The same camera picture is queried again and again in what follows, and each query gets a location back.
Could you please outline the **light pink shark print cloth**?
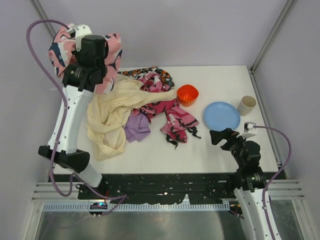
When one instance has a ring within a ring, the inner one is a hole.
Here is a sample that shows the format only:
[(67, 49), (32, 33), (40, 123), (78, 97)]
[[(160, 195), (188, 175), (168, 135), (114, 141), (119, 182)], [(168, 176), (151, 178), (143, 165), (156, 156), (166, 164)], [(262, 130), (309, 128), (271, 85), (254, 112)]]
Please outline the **light pink shark print cloth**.
[[(104, 60), (107, 74), (103, 78), (103, 82), (95, 87), (97, 94), (106, 94), (112, 91), (117, 81), (117, 74), (123, 53), (121, 35), (118, 32), (109, 33), (105, 35), (104, 38), (108, 43), (108, 54)], [(76, 62), (76, 57), (72, 54), (75, 50), (75, 38), (71, 36), (66, 27), (61, 26), (48, 50), (48, 58), (54, 66), (55, 75), (58, 78), (64, 76), (64, 70), (68, 64)]]

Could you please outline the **purple shirt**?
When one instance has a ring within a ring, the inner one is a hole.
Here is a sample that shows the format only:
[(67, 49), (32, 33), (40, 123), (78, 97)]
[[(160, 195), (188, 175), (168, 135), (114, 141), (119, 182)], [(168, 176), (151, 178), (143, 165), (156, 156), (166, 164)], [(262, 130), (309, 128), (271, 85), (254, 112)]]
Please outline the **purple shirt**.
[(143, 113), (138, 115), (131, 113), (124, 126), (124, 132), (129, 143), (141, 142), (151, 133), (148, 118)]

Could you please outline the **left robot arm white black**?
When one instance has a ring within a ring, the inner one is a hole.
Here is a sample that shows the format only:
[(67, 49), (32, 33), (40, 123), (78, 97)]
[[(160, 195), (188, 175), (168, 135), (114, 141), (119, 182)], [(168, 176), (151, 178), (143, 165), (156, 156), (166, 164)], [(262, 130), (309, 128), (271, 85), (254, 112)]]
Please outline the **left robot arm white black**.
[(97, 188), (103, 177), (90, 165), (90, 154), (78, 149), (77, 144), (95, 87), (107, 74), (105, 59), (109, 47), (106, 39), (99, 35), (84, 36), (80, 43), (75, 54), (76, 62), (70, 63), (63, 72), (63, 98), (54, 131), (48, 143), (39, 147), (38, 154)]

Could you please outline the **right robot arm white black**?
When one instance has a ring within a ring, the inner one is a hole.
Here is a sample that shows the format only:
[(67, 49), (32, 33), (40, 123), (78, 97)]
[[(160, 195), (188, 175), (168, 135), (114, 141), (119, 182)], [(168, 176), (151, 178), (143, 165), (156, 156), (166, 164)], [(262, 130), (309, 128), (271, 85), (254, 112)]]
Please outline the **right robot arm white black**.
[(231, 153), (238, 169), (226, 181), (227, 191), (236, 197), (243, 216), (241, 224), (248, 240), (280, 240), (276, 221), (271, 209), (270, 195), (265, 189), (266, 176), (260, 167), (261, 147), (247, 140), (239, 132), (227, 128), (209, 131), (211, 144)]

